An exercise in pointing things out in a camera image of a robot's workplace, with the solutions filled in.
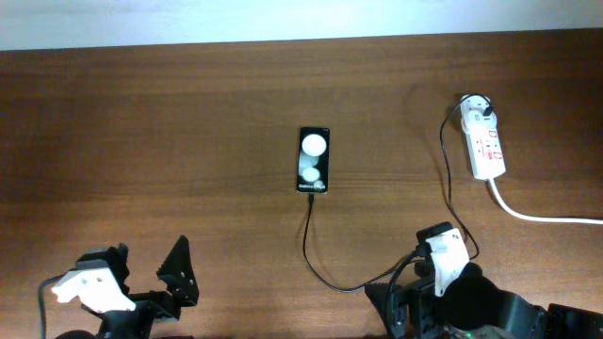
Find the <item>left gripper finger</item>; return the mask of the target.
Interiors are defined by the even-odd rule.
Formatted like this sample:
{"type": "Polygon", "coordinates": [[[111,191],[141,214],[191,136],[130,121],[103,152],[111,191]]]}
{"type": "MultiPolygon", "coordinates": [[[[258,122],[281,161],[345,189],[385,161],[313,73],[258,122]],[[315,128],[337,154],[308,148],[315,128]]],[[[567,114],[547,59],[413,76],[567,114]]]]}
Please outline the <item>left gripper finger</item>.
{"type": "Polygon", "coordinates": [[[192,268],[189,242],[184,235],[178,238],[156,275],[182,306],[197,305],[200,292],[192,268]]]}
{"type": "Polygon", "coordinates": [[[130,288],[125,284],[125,280],[130,275],[127,267],[128,247],[120,243],[117,247],[110,247],[106,250],[106,259],[111,272],[123,292],[128,292],[130,288]]]}

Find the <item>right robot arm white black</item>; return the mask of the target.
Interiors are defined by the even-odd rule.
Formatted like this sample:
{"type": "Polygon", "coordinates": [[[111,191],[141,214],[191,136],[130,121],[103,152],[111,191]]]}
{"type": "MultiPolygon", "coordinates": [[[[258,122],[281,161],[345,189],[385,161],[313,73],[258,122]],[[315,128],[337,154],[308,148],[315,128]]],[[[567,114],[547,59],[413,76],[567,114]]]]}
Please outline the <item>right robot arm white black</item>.
{"type": "Polygon", "coordinates": [[[441,297],[433,276],[387,290],[377,283],[365,293],[391,338],[602,339],[602,314],[531,304],[496,287],[472,263],[441,297]]]}

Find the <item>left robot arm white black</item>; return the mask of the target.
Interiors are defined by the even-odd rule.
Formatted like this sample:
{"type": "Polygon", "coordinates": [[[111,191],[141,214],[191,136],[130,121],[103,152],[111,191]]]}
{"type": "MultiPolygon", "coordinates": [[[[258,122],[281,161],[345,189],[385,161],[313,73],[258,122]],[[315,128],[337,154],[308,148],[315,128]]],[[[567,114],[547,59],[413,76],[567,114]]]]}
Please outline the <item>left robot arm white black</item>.
{"type": "Polygon", "coordinates": [[[123,243],[94,250],[51,280],[59,303],[79,299],[85,311],[101,319],[96,334],[83,331],[80,338],[148,338],[154,323],[177,321],[184,308],[197,305],[200,292],[185,236],[177,239],[156,272],[166,284],[161,291],[131,293],[125,283],[130,274],[127,257],[128,247],[123,243]]]}

